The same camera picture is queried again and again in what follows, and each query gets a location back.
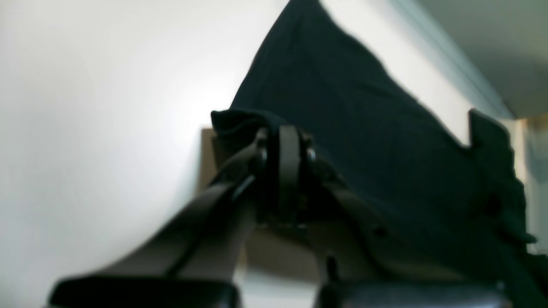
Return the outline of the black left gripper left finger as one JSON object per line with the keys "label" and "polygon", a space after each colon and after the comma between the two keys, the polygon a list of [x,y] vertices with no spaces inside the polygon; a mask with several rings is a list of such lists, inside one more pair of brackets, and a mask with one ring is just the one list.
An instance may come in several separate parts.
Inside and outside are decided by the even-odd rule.
{"label": "black left gripper left finger", "polygon": [[145,244],[94,274],[63,279],[51,308],[239,308],[232,277],[258,226],[299,224],[300,133],[260,128],[207,189]]}

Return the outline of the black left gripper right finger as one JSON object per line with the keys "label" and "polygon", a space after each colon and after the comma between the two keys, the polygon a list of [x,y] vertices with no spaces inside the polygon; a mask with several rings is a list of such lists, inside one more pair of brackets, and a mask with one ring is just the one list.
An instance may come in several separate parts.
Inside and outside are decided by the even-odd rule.
{"label": "black left gripper right finger", "polygon": [[504,288],[473,282],[405,243],[300,133],[307,234],[321,287],[315,308],[508,308]]}

